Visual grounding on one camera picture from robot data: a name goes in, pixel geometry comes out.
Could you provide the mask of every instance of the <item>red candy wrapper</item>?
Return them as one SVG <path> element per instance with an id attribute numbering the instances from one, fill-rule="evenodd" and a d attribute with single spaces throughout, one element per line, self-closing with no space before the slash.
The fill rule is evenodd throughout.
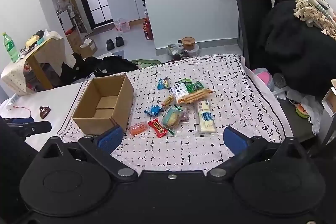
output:
<path id="1" fill-rule="evenodd" d="M 164 135 L 168 133 L 168 130 L 164 129 L 160 124 L 159 124 L 159 119 L 156 118 L 153 121 L 150 121 L 148 125 L 152 128 L 154 128 L 156 132 L 156 136 L 158 138 L 162 138 Z"/>

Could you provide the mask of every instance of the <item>metal rivet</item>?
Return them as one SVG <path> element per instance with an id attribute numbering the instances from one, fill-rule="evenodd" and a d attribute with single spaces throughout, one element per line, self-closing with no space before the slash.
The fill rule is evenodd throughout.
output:
<path id="1" fill-rule="evenodd" d="M 169 178 L 169 179 L 176 179 L 176 178 L 177 178 L 177 175 L 174 175 L 174 174 L 173 174 L 173 175 L 168 175 L 168 178 Z"/>
<path id="2" fill-rule="evenodd" d="M 226 175 L 226 171 L 222 168 L 214 168 L 210 171 L 210 174 L 213 177 L 224 177 Z"/>
<path id="3" fill-rule="evenodd" d="M 133 174 L 134 170 L 132 170 L 131 168 L 122 168 L 118 171 L 118 175 L 122 177 L 130 177 Z"/>

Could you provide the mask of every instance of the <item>brown lid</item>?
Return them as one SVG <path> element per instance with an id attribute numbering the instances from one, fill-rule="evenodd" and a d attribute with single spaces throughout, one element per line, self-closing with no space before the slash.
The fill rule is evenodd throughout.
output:
<path id="1" fill-rule="evenodd" d="M 192 38 L 192 37 L 182 38 L 182 43 L 184 45 L 192 45 L 192 44 L 195 44 L 195 42 L 196 42 L 195 38 Z"/>

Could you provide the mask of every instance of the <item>wooden table leg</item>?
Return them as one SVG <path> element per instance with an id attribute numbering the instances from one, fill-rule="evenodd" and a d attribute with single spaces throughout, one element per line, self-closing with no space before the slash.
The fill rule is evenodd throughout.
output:
<path id="1" fill-rule="evenodd" d="M 42 70 L 40 64 L 37 62 L 34 55 L 31 55 L 27 58 L 27 62 L 30 65 L 31 69 L 36 75 L 36 78 L 41 82 L 41 85 L 46 90 L 52 90 L 54 87 L 50 83 L 49 79 L 46 77 L 44 71 Z"/>

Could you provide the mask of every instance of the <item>gray baseboard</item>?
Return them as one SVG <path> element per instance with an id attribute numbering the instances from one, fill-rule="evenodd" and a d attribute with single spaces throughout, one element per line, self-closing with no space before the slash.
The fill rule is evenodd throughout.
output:
<path id="1" fill-rule="evenodd" d="M 196 43 L 199 46 L 199 48 L 227 46 L 237 44 L 237 38 L 216 39 L 216 40 L 200 41 Z M 156 55 L 163 55 L 166 53 L 167 53 L 167 47 L 156 49 Z"/>

